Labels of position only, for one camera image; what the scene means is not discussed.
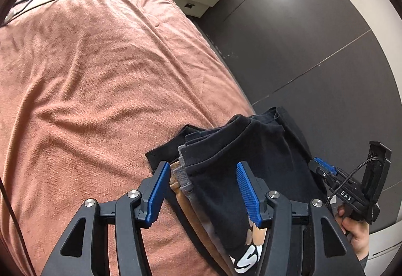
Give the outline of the person's right hand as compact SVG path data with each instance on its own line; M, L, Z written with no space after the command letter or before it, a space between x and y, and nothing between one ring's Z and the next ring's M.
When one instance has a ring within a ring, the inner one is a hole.
M345 207L337 207L335 215L339 227L343 233L351 234L350 243L359 261L364 260L369 255L369 225L366 221L356 221L345 216Z

